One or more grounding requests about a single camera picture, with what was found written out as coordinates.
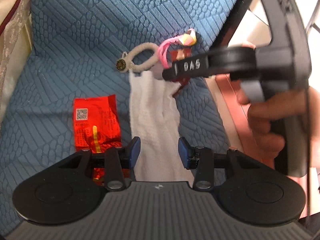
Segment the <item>blue quilted fabric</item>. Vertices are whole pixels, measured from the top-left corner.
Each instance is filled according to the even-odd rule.
[[[18,223],[11,195],[24,179],[74,152],[72,104],[116,94],[122,141],[130,138],[123,50],[194,28],[194,54],[207,50],[236,0],[32,0],[34,50],[11,98],[0,138],[0,234]],[[140,55],[135,62],[146,59]],[[193,145],[224,152],[227,138],[202,79],[177,98],[180,133]]]

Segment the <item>gray ribbed surface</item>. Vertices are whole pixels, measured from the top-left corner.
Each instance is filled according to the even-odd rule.
[[[185,182],[133,182],[123,192],[109,193],[86,218],[57,227],[23,222],[8,240],[310,240],[296,223],[276,228],[254,227],[223,212],[209,193]]]

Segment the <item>pink object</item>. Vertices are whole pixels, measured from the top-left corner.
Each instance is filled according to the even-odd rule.
[[[170,68],[167,60],[168,49],[171,44],[180,44],[183,46],[192,46],[196,43],[196,31],[189,29],[187,33],[183,35],[170,38],[162,42],[158,48],[158,58],[165,69]]]

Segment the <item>white towel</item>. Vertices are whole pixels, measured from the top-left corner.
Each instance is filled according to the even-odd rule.
[[[180,113],[172,95],[180,84],[156,80],[151,71],[129,76],[131,133],[141,138],[137,181],[188,181],[192,186],[194,177],[178,153]]]

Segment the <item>red tea packet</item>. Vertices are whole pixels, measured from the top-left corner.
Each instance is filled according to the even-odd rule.
[[[116,95],[76,98],[73,104],[73,127],[77,151],[90,149],[92,153],[102,153],[111,147],[121,147]],[[103,168],[94,169],[95,181],[99,182],[103,175]]]

